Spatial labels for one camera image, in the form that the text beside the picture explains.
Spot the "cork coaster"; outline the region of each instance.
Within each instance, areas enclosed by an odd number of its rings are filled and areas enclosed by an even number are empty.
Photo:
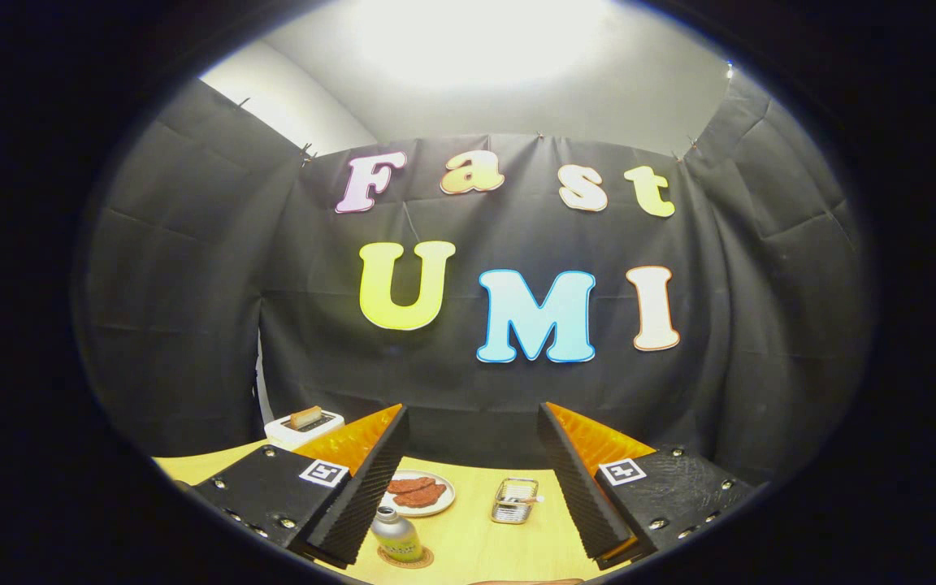
[[[421,557],[421,560],[414,561],[412,563],[404,563],[397,561],[392,557],[385,554],[385,548],[378,547],[378,556],[382,557],[382,560],[389,563],[390,566],[398,566],[401,569],[424,569],[431,564],[432,561],[436,559],[435,556],[432,556],[430,549],[428,547],[421,547],[424,549],[424,556]]]

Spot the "yellow table surface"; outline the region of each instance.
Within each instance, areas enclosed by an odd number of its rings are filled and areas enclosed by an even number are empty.
[[[267,442],[261,440],[205,455],[154,460],[173,479],[194,485]],[[425,518],[409,518],[417,528],[421,544],[435,555],[435,562],[416,570],[392,566],[379,558],[378,540],[368,533],[356,564],[345,570],[327,563],[320,563],[322,566],[376,585],[587,580],[614,570],[598,570],[595,562],[584,554],[553,470],[490,470],[411,457],[402,458],[398,469],[441,475],[456,492],[453,503],[445,511]],[[501,480],[508,477],[535,479],[539,482],[539,495],[544,497],[544,502],[535,504],[530,519],[521,525],[490,519],[493,497]]]

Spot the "ham slice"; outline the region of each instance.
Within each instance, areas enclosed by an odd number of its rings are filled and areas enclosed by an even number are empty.
[[[435,478],[412,478],[409,480],[393,480],[389,482],[389,493],[410,493],[421,488],[435,484]]]

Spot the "plate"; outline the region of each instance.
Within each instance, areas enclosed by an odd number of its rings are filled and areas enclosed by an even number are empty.
[[[446,492],[443,492],[442,496],[439,496],[439,500],[435,501],[435,504],[431,506],[426,506],[424,508],[408,508],[405,506],[397,506],[395,500],[397,495],[395,493],[385,492],[385,496],[382,496],[382,502],[379,506],[389,506],[393,510],[397,511],[401,516],[406,516],[407,518],[420,518],[420,516],[431,516],[432,514],[438,514],[446,508],[450,507],[450,504],[453,503],[453,497],[456,496],[453,493],[453,485],[449,481],[446,481],[446,478],[442,478],[437,474],[430,474],[428,471],[415,471],[415,470],[396,470],[395,474],[392,474],[393,480],[412,480],[416,478],[432,478],[436,483],[441,483],[446,486]]]

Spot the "blue letter m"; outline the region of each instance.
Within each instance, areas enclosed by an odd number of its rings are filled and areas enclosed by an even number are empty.
[[[547,349],[551,362],[587,362],[595,349],[587,342],[587,296],[595,277],[586,271],[564,271],[554,279],[542,306],[521,274],[511,270],[485,271],[479,284],[490,293],[490,318],[486,344],[475,355],[481,362],[506,363],[515,359],[510,345],[514,329],[528,359],[540,355],[554,330],[554,342]]]

